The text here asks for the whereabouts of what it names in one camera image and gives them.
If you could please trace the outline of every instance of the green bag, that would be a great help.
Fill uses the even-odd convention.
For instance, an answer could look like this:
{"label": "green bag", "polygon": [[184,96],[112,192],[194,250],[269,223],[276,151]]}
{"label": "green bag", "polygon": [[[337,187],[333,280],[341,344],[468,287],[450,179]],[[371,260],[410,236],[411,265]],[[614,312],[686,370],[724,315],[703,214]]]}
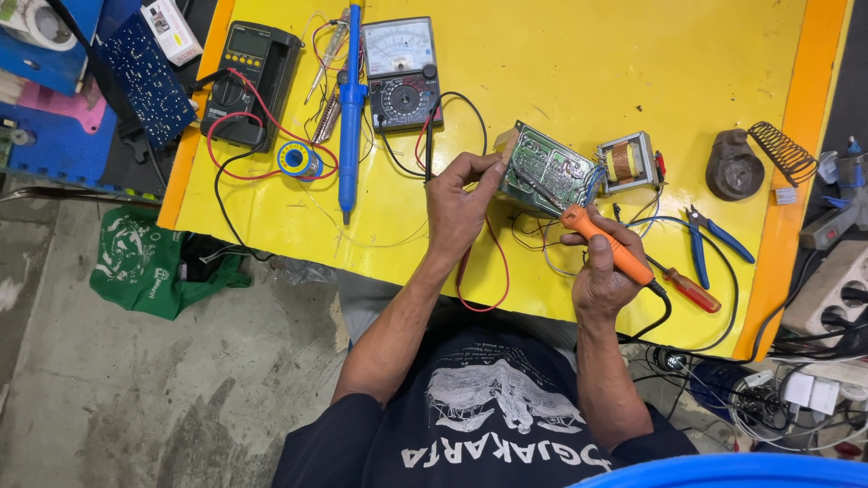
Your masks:
{"label": "green bag", "polygon": [[90,287],[126,310],[174,320],[184,308],[223,287],[247,288],[251,279],[238,272],[241,256],[228,255],[208,282],[179,276],[183,232],[159,228],[157,211],[124,206],[102,219],[96,269]]}

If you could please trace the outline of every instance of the green circuit board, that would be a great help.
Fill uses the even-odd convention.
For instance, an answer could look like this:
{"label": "green circuit board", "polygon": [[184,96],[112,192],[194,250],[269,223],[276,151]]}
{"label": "green circuit board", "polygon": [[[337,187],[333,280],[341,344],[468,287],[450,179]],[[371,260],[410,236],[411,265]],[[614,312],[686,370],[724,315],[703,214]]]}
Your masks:
{"label": "green circuit board", "polygon": [[[561,214],[511,170],[519,167],[551,190],[564,206],[584,200],[586,188],[598,165],[521,121],[516,121],[514,130],[518,139],[500,187],[502,196],[535,217],[550,218]],[[512,134],[515,132],[511,130],[498,137],[495,147],[503,149],[506,139]]]}
{"label": "green circuit board", "polygon": [[17,124],[10,119],[0,117],[0,168],[9,165],[9,154],[12,151],[12,131]]}

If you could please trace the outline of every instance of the blue pliers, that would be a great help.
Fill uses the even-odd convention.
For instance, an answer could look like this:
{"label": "blue pliers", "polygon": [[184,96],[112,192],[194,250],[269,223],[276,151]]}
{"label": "blue pliers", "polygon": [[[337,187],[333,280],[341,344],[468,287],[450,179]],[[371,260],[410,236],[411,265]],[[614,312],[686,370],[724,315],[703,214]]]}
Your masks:
{"label": "blue pliers", "polygon": [[700,227],[708,229],[714,237],[717,237],[736,254],[741,256],[741,259],[750,264],[756,262],[750,252],[741,245],[738,240],[732,237],[727,231],[718,227],[711,219],[707,219],[703,214],[700,214],[693,205],[689,209],[685,209],[687,213],[687,222],[690,224],[690,251],[694,256],[694,267],[696,268],[696,277],[699,278],[700,285],[708,290],[711,284],[708,282],[708,271],[705,266],[705,247],[700,234]]}

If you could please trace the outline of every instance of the analog meter scale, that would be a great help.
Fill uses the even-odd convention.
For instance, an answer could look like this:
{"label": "analog meter scale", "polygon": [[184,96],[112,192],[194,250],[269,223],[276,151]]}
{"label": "analog meter scale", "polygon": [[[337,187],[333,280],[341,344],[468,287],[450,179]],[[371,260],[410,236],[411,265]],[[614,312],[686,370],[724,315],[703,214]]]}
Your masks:
{"label": "analog meter scale", "polygon": [[[421,129],[440,96],[430,17],[362,26],[374,126],[384,132]],[[440,109],[434,126],[443,125]]]}

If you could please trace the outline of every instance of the yellow table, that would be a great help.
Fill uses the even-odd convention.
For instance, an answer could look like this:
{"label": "yellow table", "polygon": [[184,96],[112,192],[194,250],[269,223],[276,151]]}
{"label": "yellow table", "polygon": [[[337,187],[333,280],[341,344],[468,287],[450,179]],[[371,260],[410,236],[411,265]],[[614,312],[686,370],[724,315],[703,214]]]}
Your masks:
{"label": "yellow table", "polygon": [[[301,0],[276,12],[266,0],[234,6],[232,0],[220,0],[212,31],[225,30],[230,19],[243,19],[300,36],[315,10],[334,18],[344,6],[338,0]],[[760,322],[786,295],[808,188],[799,188],[794,205],[773,205],[770,190],[783,185],[763,157],[767,178],[754,197],[737,203],[717,200],[704,180],[711,144],[721,130],[769,121],[808,150],[819,149],[833,75],[837,75],[832,62],[843,51],[838,45],[841,41],[843,46],[849,12],[847,0],[378,0],[364,9],[363,20],[431,16],[441,86],[467,95],[479,107],[489,146],[516,119],[583,155],[592,155],[601,142],[647,131],[654,149],[667,161],[669,184],[661,199],[661,214],[683,218],[684,207],[694,204],[758,256],[755,267],[725,250],[739,277],[739,311],[733,332],[707,352],[745,358],[750,356]],[[321,17],[312,20],[306,42],[323,22]],[[225,34],[220,34],[214,32],[208,39],[202,76],[217,65],[225,41]],[[318,45],[327,42],[326,33]],[[315,97],[303,104],[318,66],[309,45],[303,52],[282,121],[296,134],[304,133],[302,122],[317,110]],[[447,102],[444,117],[444,127],[434,135],[435,172],[459,152],[478,152],[482,145],[478,121],[465,104]],[[339,128],[327,144],[336,154],[338,132]],[[412,165],[417,135],[390,136],[405,165]],[[160,225],[233,241],[214,199],[216,168],[203,141],[194,130],[185,135]],[[279,139],[276,148],[285,141]],[[241,150],[217,142],[214,152],[225,161]],[[230,169],[261,175],[276,167],[272,153],[233,163]],[[423,185],[401,173],[380,148],[374,148],[361,164],[359,179],[358,206],[348,228],[338,225],[337,179],[308,184],[282,175],[254,182],[224,177],[220,191],[233,224],[251,247],[405,283],[427,246]],[[629,218],[653,197],[652,188],[637,188],[597,204],[611,215],[612,203],[617,202]],[[573,320],[572,280],[549,268],[541,252],[530,251],[513,238],[510,217],[515,214],[516,210],[500,203],[492,204],[489,212],[509,260],[510,293],[501,308]],[[517,225],[530,230],[536,221],[524,216]],[[556,228],[550,239],[563,232]],[[519,235],[533,246],[541,245],[539,234]],[[656,259],[694,277],[685,228],[654,224],[645,242]],[[582,253],[576,248],[552,247],[549,255],[558,267],[568,270],[582,264]],[[666,286],[674,303],[673,316],[646,340],[698,348],[723,333],[735,298],[733,284],[710,248],[706,255],[711,292],[723,309],[714,315],[704,313]],[[483,231],[473,247],[463,295],[479,303],[495,303],[503,294],[505,278],[500,254]],[[455,292],[450,280],[444,293]],[[635,333],[661,313],[660,300],[642,292],[621,314],[618,330]],[[773,320],[768,327],[761,352],[777,324]]]}

